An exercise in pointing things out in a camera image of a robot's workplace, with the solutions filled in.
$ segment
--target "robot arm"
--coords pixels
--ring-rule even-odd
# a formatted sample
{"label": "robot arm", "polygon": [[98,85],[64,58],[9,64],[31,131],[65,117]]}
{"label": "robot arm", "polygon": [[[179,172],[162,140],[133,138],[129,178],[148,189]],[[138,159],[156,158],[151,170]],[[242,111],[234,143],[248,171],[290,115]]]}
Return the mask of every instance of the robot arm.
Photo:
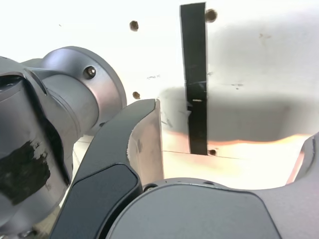
{"label": "robot arm", "polygon": [[58,206],[73,144],[125,106],[115,71],[89,50],[25,63],[0,57],[0,235],[28,230]]}

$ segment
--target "metal cylinder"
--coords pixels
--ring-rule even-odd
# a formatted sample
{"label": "metal cylinder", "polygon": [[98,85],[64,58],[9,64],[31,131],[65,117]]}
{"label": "metal cylinder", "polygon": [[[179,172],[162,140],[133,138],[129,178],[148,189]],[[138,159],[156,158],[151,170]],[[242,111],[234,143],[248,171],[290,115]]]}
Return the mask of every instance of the metal cylinder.
{"label": "metal cylinder", "polygon": [[20,76],[0,77],[0,235],[28,230],[67,185]]}
{"label": "metal cylinder", "polygon": [[97,102],[89,91],[78,80],[54,75],[43,79],[52,97],[70,114],[77,130],[77,138],[83,136],[96,123],[99,116]]}

